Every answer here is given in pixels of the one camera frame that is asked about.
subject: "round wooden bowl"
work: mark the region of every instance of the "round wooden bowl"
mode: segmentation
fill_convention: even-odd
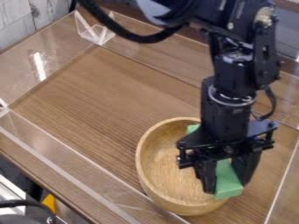
[[[203,215],[227,201],[203,192],[192,167],[180,170],[176,164],[175,143],[185,136],[187,126],[199,122],[189,117],[159,122],[144,133],[135,154],[144,192],[161,209],[187,216]]]

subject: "wooden table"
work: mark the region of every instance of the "wooden table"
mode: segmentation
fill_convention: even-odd
[[[69,26],[73,26],[73,20],[66,17],[57,22],[56,28],[50,28],[50,35]],[[92,165],[100,165],[141,192],[135,166],[136,144],[141,135],[167,118],[199,116],[199,84],[212,72],[207,46],[175,37],[160,45],[143,46],[139,51],[141,54],[136,59],[147,57],[159,65],[159,70],[93,45],[10,106],[18,115],[88,158],[84,162],[68,161],[65,155],[58,154],[57,147],[45,145],[38,141],[38,135],[33,137],[34,133],[30,133],[32,143],[50,149],[48,156],[62,158],[60,168],[73,175],[88,176],[84,184],[92,189],[105,181],[92,170]],[[231,199],[213,213],[184,217],[189,223],[264,222],[297,143],[297,85],[297,78],[281,72],[281,80],[273,85],[279,102],[273,118],[281,123],[275,133],[275,149],[263,154],[243,195]],[[268,108],[267,99],[260,96],[256,110],[265,112]],[[53,171],[4,135],[0,136],[0,149],[28,176],[90,222],[123,223],[80,185],[70,182],[70,178]]]

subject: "green foam block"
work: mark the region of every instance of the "green foam block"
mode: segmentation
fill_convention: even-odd
[[[191,134],[197,128],[199,124],[187,127],[187,134]],[[237,175],[231,167],[229,160],[224,159],[217,162],[216,168],[217,184],[215,191],[215,198],[223,200],[229,197],[239,196],[243,192],[243,185],[239,182]]]

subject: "green block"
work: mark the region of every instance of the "green block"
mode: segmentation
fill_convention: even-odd
[[[191,134],[197,128],[199,124],[187,127],[187,134]],[[243,185],[239,182],[237,175],[231,167],[229,160],[224,159],[217,162],[216,167],[217,184],[215,191],[215,198],[223,200],[229,197],[239,196],[243,192]]]

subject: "wooden bowl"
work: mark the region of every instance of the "wooden bowl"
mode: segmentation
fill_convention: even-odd
[[[185,136],[196,118],[181,117],[159,122],[140,139],[135,154],[136,170],[144,192],[155,204],[179,215],[203,215],[219,208],[227,199],[215,199],[201,190],[191,168],[176,164],[176,141]]]

